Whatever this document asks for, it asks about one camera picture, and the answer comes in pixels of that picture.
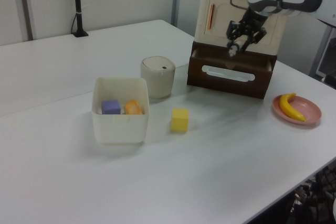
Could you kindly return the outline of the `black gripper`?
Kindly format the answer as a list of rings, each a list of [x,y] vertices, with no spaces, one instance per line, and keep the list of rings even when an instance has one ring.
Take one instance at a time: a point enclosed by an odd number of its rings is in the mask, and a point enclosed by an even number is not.
[[[246,35],[247,39],[240,49],[244,52],[249,45],[259,43],[267,34],[266,29],[262,27],[265,21],[266,16],[248,8],[239,22],[233,20],[229,22],[226,36],[229,42],[234,42],[237,38]]]

